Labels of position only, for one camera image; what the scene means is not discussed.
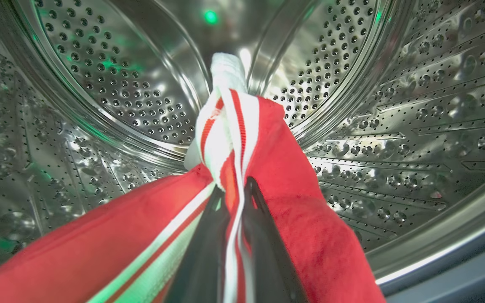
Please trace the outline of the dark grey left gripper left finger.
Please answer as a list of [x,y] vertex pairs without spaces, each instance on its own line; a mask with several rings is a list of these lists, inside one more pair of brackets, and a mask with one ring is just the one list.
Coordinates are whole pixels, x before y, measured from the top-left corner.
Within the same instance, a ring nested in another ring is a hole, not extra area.
[[220,303],[230,214],[217,186],[206,203],[190,244],[164,298],[166,303]]

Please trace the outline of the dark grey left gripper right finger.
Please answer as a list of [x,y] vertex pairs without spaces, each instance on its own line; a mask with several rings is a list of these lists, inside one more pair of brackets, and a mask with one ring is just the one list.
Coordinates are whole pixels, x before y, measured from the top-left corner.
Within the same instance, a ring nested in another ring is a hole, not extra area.
[[248,177],[242,225],[251,250],[256,303],[307,303],[308,297],[258,182]]

